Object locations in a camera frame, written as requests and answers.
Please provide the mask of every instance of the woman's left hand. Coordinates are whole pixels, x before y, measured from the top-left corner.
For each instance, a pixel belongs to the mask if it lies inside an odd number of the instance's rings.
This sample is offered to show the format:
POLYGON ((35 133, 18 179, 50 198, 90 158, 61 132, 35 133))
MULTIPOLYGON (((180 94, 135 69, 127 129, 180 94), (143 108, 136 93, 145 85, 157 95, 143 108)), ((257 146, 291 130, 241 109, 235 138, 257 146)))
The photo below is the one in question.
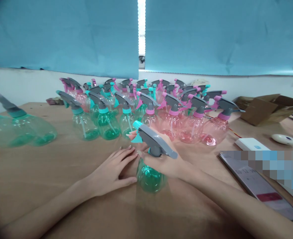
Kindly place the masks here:
POLYGON ((134 152, 134 149, 134 147, 129 146, 126 149, 120 148, 113 152, 95 171, 81 180, 88 199, 102 196, 113 190, 129 186, 137 181, 136 177, 119 179, 119 174, 123 168, 138 156, 136 152, 128 156, 134 152))

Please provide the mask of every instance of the fingernail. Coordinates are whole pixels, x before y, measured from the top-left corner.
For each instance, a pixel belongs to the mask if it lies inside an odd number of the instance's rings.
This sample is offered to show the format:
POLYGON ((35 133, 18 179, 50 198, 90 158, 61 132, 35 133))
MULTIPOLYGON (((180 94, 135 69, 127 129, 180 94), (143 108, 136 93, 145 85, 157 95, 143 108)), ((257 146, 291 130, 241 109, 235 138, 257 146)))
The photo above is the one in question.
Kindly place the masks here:
POLYGON ((142 157, 142 152, 140 150, 138 150, 137 153, 140 155, 140 157, 142 157))

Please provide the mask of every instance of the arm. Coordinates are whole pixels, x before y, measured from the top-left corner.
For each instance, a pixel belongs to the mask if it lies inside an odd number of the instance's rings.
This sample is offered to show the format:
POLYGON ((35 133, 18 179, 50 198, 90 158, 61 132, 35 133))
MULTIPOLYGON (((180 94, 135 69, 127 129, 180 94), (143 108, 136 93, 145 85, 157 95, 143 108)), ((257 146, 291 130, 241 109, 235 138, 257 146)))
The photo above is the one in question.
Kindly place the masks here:
POLYGON ((127 149, 119 149, 112 153, 89 176, 76 182, 45 205, 1 228, 0 235, 6 239, 38 239, 86 200, 136 182, 135 177, 118 179, 123 168, 137 157, 137 153, 128 156, 134 149, 129 146, 127 149))
MULTIPOLYGON (((166 135, 158 134, 177 152, 166 135)), ((130 138, 134 138, 135 135, 136 132, 132 132, 130 138)), ((293 222, 245 192, 194 168, 180 156, 177 159, 166 155, 154 158, 146 152, 138 153, 146 165, 169 177, 179 178, 200 190, 234 217, 255 238, 293 239, 293 222)))

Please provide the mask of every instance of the white mouse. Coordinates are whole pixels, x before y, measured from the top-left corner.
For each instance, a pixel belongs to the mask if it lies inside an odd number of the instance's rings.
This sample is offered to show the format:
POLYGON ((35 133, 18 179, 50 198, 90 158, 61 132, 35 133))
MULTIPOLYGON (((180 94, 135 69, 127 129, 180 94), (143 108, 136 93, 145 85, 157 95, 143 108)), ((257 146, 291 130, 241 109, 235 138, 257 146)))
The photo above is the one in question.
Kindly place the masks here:
POLYGON ((278 143, 293 145, 293 138, 283 134, 273 134, 272 139, 278 143))

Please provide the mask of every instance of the wooden tabletop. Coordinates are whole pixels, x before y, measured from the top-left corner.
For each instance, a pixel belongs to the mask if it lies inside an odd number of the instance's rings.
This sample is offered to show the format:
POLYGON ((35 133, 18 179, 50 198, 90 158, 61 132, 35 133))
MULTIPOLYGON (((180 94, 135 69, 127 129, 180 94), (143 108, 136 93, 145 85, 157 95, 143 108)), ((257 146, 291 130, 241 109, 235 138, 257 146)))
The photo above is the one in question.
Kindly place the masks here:
MULTIPOLYGON (((123 138, 84 142, 72 131, 72 112, 64 106, 28 103, 22 109, 51 122, 57 139, 43 147, 0 149, 0 227, 45 204, 77 180, 95 170, 114 150, 131 143, 123 138)), ((234 114, 230 128, 241 137, 253 137, 271 150, 293 150, 269 139, 274 133, 293 136, 293 120, 254 127, 234 114)), ((219 160, 220 150, 240 150, 238 137, 229 131, 216 147, 175 142, 184 160, 241 189, 219 160)), ((136 174, 138 162, 123 171, 136 174)), ((293 205, 277 182, 269 182, 293 205)), ((44 238, 250 238, 233 218, 192 186, 168 179, 166 187, 149 194, 137 185, 93 198, 63 218, 44 238)))

